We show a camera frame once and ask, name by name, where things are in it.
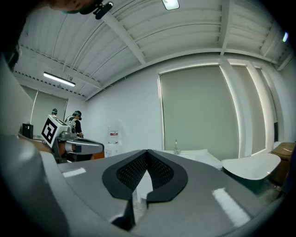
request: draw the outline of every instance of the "white wall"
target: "white wall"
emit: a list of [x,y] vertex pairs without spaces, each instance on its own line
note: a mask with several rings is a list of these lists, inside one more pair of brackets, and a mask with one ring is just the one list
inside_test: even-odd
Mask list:
[[86,117],[86,111],[87,111],[86,102],[79,99],[69,98],[67,103],[66,113],[65,113],[65,119],[68,116],[72,115],[76,110],[79,110],[82,113],[82,116],[81,116],[82,120],[80,121],[80,123],[81,123],[82,132],[84,133],[83,125],[86,125],[85,117]]
[[[264,65],[270,74],[274,69],[270,64],[253,57],[228,54],[225,58],[249,60]],[[198,54],[174,58],[152,65],[135,72],[126,80],[116,83],[96,96],[87,104],[86,115],[83,116],[82,130],[85,138],[107,143],[108,125],[117,121],[121,124],[122,152],[138,149],[163,149],[161,103],[158,92],[158,71],[172,64],[194,64],[196,60],[224,58],[217,54]],[[278,75],[271,75],[272,80]]]
[[292,60],[288,63],[286,67],[280,74],[283,78],[285,83],[285,90],[288,96],[288,99],[291,102],[290,107],[290,116],[292,118],[291,123],[291,130],[292,130],[292,137],[291,141],[296,141],[296,57],[294,56]]

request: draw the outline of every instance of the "fluorescent light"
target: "fluorescent light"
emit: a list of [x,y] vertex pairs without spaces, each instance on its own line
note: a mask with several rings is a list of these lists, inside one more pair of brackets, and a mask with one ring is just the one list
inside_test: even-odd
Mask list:
[[285,35],[283,37],[283,41],[286,42],[288,39],[289,34],[287,32],[285,32]]
[[162,0],[167,10],[178,9],[180,7],[178,0]]
[[48,78],[53,79],[53,80],[55,80],[55,81],[59,81],[59,82],[61,82],[61,83],[67,84],[67,85],[69,85],[69,86],[72,86],[72,87],[75,86],[75,83],[74,83],[74,82],[67,81],[67,80],[65,80],[65,79],[62,79],[61,77],[58,77],[58,76],[52,75],[52,74],[50,74],[50,73],[44,72],[43,75],[44,75],[45,77],[48,77]]

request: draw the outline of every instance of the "white tape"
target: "white tape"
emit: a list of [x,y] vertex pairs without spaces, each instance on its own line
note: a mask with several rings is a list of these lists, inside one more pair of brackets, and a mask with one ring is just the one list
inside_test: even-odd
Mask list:
[[225,188],[214,190],[213,196],[235,227],[241,227],[251,220],[249,215],[225,191]]
[[65,178],[68,178],[68,177],[72,177],[72,176],[75,176],[75,175],[80,175],[80,174],[83,174],[83,173],[86,173],[86,170],[83,169],[83,168],[79,168],[79,169],[76,169],[76,170],[71,170],[71,171],[65,172],[65,173],[63,173],[63,176]]

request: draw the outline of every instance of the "ceiling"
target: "ceiling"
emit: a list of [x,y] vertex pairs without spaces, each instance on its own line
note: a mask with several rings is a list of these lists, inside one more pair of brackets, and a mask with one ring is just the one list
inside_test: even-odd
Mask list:
[[[215,52],[261,58],[283,67],[292,49],[259,4],[248,0],[112,0],[102,20],[43,8],[26,21],[14,74],[20,84],[87,100],[108,85],[170,58]],[[43,72],[75,82],[45,78]]]

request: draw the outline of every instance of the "black mesh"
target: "black mesh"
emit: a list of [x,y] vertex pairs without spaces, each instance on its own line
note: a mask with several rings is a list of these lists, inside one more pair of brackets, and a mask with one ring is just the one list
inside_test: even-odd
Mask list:
[[157,189],[165,185],[173,178],[173,169],[164,162],[155,158],[153,155],[147,155],[146,163],[147,170],[151,177],[153,189]]
[[146,156],[146,153],[139,156],[116,172],[117,178],[132,191],[136,189],[146,172]]

